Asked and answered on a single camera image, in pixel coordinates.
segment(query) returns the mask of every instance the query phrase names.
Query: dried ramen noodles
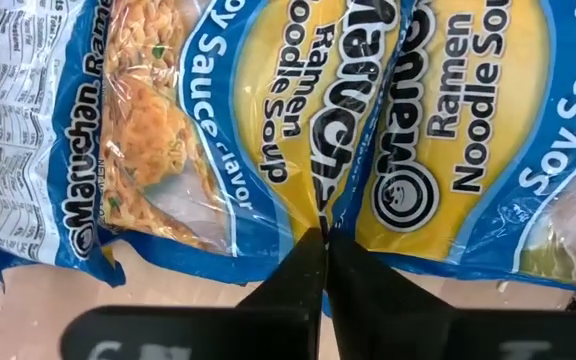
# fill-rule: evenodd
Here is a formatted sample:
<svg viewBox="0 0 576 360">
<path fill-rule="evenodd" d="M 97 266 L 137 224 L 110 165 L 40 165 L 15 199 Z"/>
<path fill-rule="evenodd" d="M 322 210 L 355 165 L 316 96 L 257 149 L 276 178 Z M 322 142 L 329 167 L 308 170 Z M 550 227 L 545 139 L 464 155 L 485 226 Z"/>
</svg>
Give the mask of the dried ramen noodles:
<svg viewBox="0 0 576 360">
<path fill-rule="evenodd" d="M 175 103 L 179 49 L 199 15 L 192 1 L 118 1 L 108 36 L 102 130 L 106 223 L 206 247 L 182 222 L 153 206 L 142 190 L 181 174 L 187 161 L 221 211 L 197 133 Z"/>
</svg>

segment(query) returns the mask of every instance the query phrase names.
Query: blue package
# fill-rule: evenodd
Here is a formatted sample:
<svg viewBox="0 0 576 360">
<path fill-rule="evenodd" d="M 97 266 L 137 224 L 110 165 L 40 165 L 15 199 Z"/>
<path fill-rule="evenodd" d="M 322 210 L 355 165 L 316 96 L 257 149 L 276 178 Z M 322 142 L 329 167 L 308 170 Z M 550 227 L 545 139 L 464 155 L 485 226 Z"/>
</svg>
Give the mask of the blue package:
<svg viewBox="0 0 576 360">
<path fill-rule="evenodd" d="M 337 225 L 401 269 L 576 289 L 576 0 L 422 0 Z"/>
<path fill-rule="evenodd" d="M 0 1 L 0 280 L 6 268 L 44 263 L 125 281 L 97 233 L 110 7 Z"/>
<path fill-rule="evenodd" d="M 105 224 L 153 264 L 266 278 L 346 201 L 414 2 L 117 2 Z"/>
</svg>

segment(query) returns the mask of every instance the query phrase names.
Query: smiley face logo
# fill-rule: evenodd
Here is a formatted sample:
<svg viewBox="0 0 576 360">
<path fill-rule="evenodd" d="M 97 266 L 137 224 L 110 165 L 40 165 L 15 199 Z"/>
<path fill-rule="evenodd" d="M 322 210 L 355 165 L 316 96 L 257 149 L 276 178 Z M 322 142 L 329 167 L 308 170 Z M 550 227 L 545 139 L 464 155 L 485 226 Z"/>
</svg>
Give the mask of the smiley face logo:
<svg viewBox="0 0 576 360">
<path fill-rule="evenodd" d="M 439 188 L 432 174 L 416 162 L 395 164 L 379 176 L 372 206 L 379 221 L 391 230 L 414 231 L 437 211 Z"/>
<path fill-rule="evenodd" d="M 406 212 L 415 206 L 419 197 L 417 188 L 408 181 L 394 181 L 389 189 L 386 189 L 385 201 L 390 202 L 390 207 L 398 212 Z"/>
</svg>

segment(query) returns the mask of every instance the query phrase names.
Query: wooden surface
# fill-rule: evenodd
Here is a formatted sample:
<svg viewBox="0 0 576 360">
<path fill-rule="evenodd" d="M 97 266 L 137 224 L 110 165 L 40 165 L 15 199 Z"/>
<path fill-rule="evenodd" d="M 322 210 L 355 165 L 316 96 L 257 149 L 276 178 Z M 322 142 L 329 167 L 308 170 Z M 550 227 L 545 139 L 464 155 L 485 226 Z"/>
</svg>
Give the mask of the wooden surface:
<svg viewBox="0 0 576 360">
<path fill-rule="evenodd" d="M 0 360 L 58 359 L 57 341 L 78 314 L 104 304 L 232 306 L 247 287 L 225 285 L 149 265 L 126 244 L 116 255 L 129 282 L 112 289 L 72 270 L 29 266 L 6 272 L 6 293 L 0 289 Z M 455 306 L 552 309 L 565 306 L 566 291 L 509 284 L 502 293 L 494 282 L 459 282 L 411 276 L 428 291 Z M 330 319 L 322 324 L 320 358 L 338 358 Z"/>
</svg>

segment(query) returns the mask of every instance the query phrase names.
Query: green seasoning flakes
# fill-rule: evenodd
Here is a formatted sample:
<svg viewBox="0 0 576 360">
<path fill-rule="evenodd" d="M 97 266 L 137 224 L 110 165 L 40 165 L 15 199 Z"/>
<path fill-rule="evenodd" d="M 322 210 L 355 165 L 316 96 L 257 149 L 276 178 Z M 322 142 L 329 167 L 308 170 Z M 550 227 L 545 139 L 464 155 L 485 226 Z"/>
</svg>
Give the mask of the green seasoning flakes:
<svg viewBox="0 0 576 360">
<path fill-rule="evenodd" d="M 161 59 L 161 57 L 164 55 L 165 50 L 166 48 L 163 45 L 159 44 L 154 48 L 152 48 L 152 55 L 157 59 Z"/>
<path fill-rule="evenodd" d="M 110 203 L 110 207 L 113 209 L 119 209 L 119 205 L 121 205 L 121 200 L 115 196 L 108 198 L 108 202 Z"/>
</svg>

